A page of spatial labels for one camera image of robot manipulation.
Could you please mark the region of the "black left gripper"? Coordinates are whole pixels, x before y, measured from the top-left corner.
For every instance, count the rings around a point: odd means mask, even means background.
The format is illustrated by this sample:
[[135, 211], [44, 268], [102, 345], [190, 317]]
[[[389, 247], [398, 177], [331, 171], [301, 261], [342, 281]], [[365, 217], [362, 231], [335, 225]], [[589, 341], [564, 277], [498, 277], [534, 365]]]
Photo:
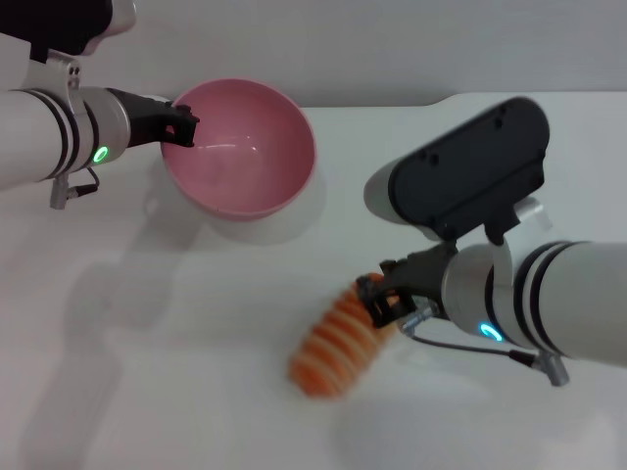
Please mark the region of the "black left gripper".
[[153, 142], [184, 148], [194, 146], [200, 119], [192, 114], [190, 106], [160, 102], [115, 88], [108, 88], [108, 91], [117, 98], [127, 115], [130, 129], [128, 148]]

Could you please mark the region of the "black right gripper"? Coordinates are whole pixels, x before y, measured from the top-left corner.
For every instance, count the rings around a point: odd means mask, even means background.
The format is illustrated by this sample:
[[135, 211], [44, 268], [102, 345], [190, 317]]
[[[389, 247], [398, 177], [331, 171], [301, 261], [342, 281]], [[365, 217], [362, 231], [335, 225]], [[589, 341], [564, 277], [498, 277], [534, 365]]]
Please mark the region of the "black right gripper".
[[458, 253], [455, 243], [441, 243], [405, 258], [385, 259], [379, 274], [367, 274], [356, 280], [357, 296], [376, 329], [417, 311], [412, 297], [433, 301], [437, 318], [448, 315], [442, 303], [442, 283], [447, 267]]

